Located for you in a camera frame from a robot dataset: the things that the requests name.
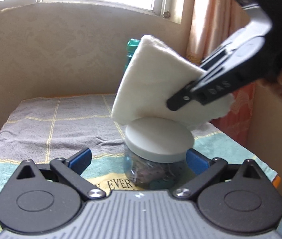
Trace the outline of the clear jar with white lid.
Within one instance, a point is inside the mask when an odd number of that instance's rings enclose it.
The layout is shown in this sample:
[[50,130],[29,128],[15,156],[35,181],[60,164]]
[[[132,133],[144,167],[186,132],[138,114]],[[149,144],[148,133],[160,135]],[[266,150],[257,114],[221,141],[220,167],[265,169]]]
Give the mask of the clear jar with white lid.
[[137,187],[170,189],[183,176],[186,153],[194,146],[191,131],[182,124],[145,117],[125,128],[124,172]]

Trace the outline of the white terry cloth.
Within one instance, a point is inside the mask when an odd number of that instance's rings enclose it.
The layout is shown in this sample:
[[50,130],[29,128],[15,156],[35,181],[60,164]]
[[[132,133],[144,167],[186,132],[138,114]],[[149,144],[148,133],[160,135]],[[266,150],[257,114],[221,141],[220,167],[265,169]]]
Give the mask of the white terry cloth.
[[206,106],[190,101],[171,111],[166,101],[205,70],[187,61],[159,39],[144,35],[124,73],[112,107],[112,119],[127,125],[144,117],[179,122],[188,129],[226,116],[234,96],[228,94]]

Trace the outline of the grey checked table towel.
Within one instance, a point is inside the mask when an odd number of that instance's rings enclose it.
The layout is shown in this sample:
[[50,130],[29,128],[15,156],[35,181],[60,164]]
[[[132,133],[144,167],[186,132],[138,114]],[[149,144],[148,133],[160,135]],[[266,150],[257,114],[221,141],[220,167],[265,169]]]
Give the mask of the grey checked table towel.
[[[112,95],[25,100],[0,131],[0,191],[24,159],[47,163],[88,147],[92,163],[82,176],[105,192],[136,195],[141,188],[162,189],[189,177],[183,162],[159,164],[125,154],[124,128],[111,117]],[[175,221],[146,214],[147,201],[116,210],[102,207],[87,233],[93,238],[224,238],[178,207]]]

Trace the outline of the green water bottle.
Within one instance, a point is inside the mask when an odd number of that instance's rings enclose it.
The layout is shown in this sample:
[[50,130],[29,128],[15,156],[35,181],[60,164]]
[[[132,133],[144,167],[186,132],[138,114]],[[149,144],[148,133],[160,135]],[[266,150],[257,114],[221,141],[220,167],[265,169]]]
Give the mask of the green water bottle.
[[127,51],[127,55],[126,55],[126,62],[125,62],[125,69],[127,69],[134,53],[135,50],[137,49],[138,45],[140,43],[140,40],[138,39],[134,39],[131,38],[128,42],[127,42],[127,46],[126,46],[126,51]]

